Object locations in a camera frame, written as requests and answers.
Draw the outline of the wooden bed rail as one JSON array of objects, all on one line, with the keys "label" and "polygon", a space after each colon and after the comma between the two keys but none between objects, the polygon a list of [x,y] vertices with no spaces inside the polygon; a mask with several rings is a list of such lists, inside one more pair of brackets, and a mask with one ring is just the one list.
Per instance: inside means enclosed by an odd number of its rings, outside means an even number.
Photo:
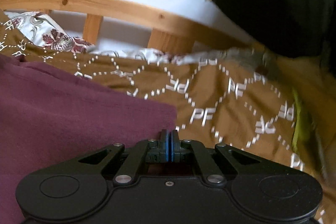
[{"label": "wooden bed rail", "polygon": [[50,13],[67,11],[86,14],[83,39],[96,43],[105,17],[150,27],[147,47],[171,54],[190,53],[199,42],[215,50],[247,48],[229,34],[160,9],[122,0],[1,0],[2,10]]}]

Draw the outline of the green yellow blanket edge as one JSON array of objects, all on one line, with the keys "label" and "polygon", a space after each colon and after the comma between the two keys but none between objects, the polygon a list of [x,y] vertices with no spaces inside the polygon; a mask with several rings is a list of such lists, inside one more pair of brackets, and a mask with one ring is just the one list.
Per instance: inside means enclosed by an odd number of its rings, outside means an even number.
[{"label": "green yellow blanket edge", "polygon": [[291,147],[301,159],[306,159],[312,170],[326,180],[326,162],[317,122],[300,98],[298,91],[292,88],[291,92],[294,98],[294,116],[296,118]]}]

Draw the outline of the floral white bed sheet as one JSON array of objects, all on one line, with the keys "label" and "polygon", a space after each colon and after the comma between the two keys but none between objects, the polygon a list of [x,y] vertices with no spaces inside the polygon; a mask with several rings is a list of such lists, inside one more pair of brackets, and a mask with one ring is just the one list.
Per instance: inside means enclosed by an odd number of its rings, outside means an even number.
[{"label": "floral white bed sheet", "polygon": [[81,37],[69,36],[49,15],[41,12],[9,12],[5,15],[34,45],[57,52],[91,53],[111,57],[145,60],[151,63],[175,65],[198,63],[206,59],[233,60],[241,66],[257,69],[264,66],[264,53],[251,49],[231,48],[189,54],[171,54],[154,48],[139,50],[100,50]]}]

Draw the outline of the brown patterned PF duvet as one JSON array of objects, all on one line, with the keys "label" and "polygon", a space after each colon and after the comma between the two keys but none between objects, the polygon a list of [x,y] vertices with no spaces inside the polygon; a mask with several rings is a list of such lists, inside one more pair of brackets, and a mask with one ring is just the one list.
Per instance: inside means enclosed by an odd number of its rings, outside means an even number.
[{"label": "brown patterned PF duvet", "polygon": [[174,106],[175,128],[207,147],[224,141],[258,156],[318,176],[291,147],[291,87],[269,81],[233,60],[175,65],[34,45],[1,13],[1,56],[43,62],[130,97]]}]

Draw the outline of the maroon long-sleeve sweater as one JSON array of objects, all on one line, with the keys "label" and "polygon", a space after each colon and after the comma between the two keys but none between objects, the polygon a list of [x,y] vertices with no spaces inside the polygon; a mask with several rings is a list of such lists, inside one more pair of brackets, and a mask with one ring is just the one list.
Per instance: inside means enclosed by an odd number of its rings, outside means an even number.
[{"label": "maroon long-sleeve sweater", "polygon": [[173,130],[174,106],[130,97],[43,62],[1,56],[1,223],[20,223],[27,174],[112,143]]}]

